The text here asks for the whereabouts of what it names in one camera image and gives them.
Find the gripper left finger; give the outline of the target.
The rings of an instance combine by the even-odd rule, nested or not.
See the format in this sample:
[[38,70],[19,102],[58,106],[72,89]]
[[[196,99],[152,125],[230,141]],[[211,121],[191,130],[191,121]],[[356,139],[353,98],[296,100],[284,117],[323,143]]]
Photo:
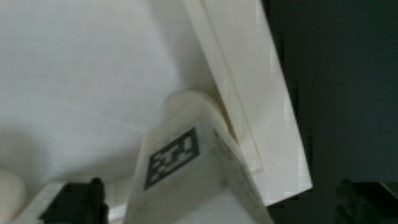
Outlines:
[[10,224],[108,224],[101,179],[49,184]]

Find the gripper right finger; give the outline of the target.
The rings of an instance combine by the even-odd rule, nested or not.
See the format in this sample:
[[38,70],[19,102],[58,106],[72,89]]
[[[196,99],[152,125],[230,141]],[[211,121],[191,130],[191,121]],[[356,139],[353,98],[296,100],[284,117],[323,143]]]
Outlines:
[[335,196],[335,224],[398,224],[398,182],[344,179]]

